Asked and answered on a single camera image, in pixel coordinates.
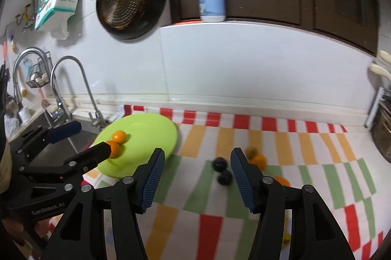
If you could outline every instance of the wire basket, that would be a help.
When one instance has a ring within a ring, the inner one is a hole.
[[[53,64],[50,52],[46,53],[46,57],[49,62],[49,68],[52,69]],[[50,83],[50,74],[46,72],[43,60],[38,58],[38,62],[34,66],[31,66],[27,72],[26,84],[30,88],[42,88],[48,83]]]

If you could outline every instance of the silver screw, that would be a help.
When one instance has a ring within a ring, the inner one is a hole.
[[[315,188],[312,185],[305,185],[304,189],[307,193],[313,193],[315,191]]]
[[[122,181],[124,182],[124,184],[131,184],[134,182],[134,178],[131,176],[126,176]]]
[[[89,192],[91,190],[92,186],[90,184],[85,184],[83,186],[81,186],[81,191],[86,193],[86,192]]]
[[[66,184],[66,185],[64,186],[64,189],[65,189],[67,192],[69,192],[70,190],[72,190],[72,188],[73,188],[72,184]]]
[[[262,182],[264,182],[265,184],[271,184],[273,183],[273,179],[270,176],[265,176],[264,178],[262,178]]]

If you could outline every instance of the blueberry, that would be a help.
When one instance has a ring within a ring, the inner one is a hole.
[[[218,176],[217,181],[220,185],[228,186],[232,183],[232,173],[229,170],[225,170]]]
[[[212,162],[212,167],[213,169],[216,171],[216,172],[223,172],[227,169],[227,160],[224,159],[224,158],[216,158],[213,162]]]

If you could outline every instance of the gooseneck faucet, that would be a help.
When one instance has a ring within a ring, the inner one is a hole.
[[[74,56],[64,56],[64,57],[61,57],[59,60],[57,60],[57,62],[53,66],[52,73],[50,74],[50,87],[53,89],[53,87],[55,85],[54,72],[55,72],[56,68],[58,67],[58,65],[61,62],[63,62],[64,60],[67,60],[67,59],[71,59],[71,60],[75,61],[79,65],[80,70],[81,70],[81,74],[82,74],[83,79],[84,79],[84,84],[86,85],[86,88],[87,88],[87,92],[88,92],[89,98],[91,99],[91,103],[92,103],[92,105],[94,106],[94,109],[95,109],[95,118],[93,118],[91,112],[89,112],[89,117],[91,118],[91,123],[92,123],[93,127],[95,127],[95,128],[99,127],[100,130],[103,130],[105,127],[107,127],[107,122],[103,118],[102,113],[99,111],[99,109],[98,109],[98,107],[97,107],[97,105],[95,103],[95,100],[94,100],[94,98],[92,96],[92,93],[91,93],[91,89],[89,88],[89,84],[88,84],[88,81],[87,81],[86,73],[84,71],[84,67],[81,64],[79,59],[77,59]]]
[[[12,70],[12,80],[14,82],[14,98],[15,98],[15,102],[17,103],[17,105],[19,107],[19,110],[21,110],[23,108],[23,105],[22,105],[22,95],[20,93],[17,73],[18,73],[18,67],[19,67],[20,62],[28,54],[36,54],[41,58],[47,74],[49,74],[50,70],[51,70],[49,60],[46,56],[46,53],[42,49],[40,49],[38,47],[29,47],[20,53],[20,55],[17,57],[17,59],[15,61],[15,65]],[[57,101],[58,109],[55,110],[54,112],[49,112],[48,110],[46,110],[47,113],[50,115],[50,117],[53,119],[54,122],[56,122],[61,116],[65,116],[65,120],[67,120],[67,121],[72,119],[72,115],[69,112],[68,107],[66,106],[66,103],[64,101],[63,96],[61,96],[61,93],[60,93],[60,90],[58,89],[57,81],[55,80],[55,78],[50,78],[50,87],[52,88],[52,90],[54,92],[54,96]]]

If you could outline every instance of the lime green plate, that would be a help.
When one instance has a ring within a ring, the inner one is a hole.
[[[111,140],[113,133],[118,130],[128,134],[128,140],[121,145],[120,156],[98,165],[99,172],[111,177],[133,175],[139,165],[148,162],[157,147],[164,150],[166,158],[169,157],[177,141],[177,129],[171,120],[160,114],[137,113],[107,126],[93,145]]]

